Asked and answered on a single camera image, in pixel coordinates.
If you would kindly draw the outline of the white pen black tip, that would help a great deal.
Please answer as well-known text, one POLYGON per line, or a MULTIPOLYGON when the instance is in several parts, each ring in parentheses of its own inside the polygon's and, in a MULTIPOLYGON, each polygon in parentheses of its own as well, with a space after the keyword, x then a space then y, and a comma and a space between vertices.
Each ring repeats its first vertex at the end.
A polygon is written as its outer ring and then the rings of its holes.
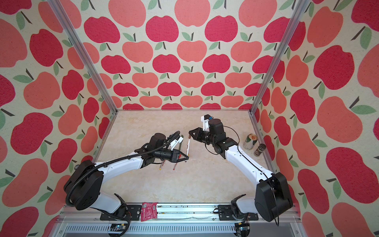
POLYGON ((190 148, 190 137, 189 137, 189 139, 188 139, 188 145, 187 145, 186 156, 189 155, 189 148, 190 148))

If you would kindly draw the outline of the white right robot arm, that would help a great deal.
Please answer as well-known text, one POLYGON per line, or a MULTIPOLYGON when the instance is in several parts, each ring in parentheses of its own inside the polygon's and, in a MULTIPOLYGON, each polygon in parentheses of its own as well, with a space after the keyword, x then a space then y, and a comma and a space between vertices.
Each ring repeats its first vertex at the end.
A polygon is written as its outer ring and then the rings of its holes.
POLYGON ((245 220, 250 213, 254 213, 270 222, 293 207, 286 177, 259 165, 240 149, 236 141, 227 137, 223 130, 217 134, 199 127, 189 131, 189 135, 195 141, 212 145, 217 155, 235 165, 256 188, 254 197, 244 194, 231 201, 234 219, 245 220))

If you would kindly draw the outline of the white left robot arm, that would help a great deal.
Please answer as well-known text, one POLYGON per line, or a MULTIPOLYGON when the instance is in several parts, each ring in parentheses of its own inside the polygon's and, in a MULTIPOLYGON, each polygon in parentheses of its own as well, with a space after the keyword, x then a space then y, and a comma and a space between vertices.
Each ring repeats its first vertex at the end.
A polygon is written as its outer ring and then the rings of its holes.
POLYGON ((118 194, 109 195, 101 192, 101 187, 107 181, 126 172, 156 165, 155 159, 171 163, 184 162, 188 155, 175 149, 183 138, 161 139, 155 143, 150 141, 133 153, 104 163, 84 161, 64 185, 67 206, 77 210, 96 209, 115 220, 129 220, 126 202, 118 194))

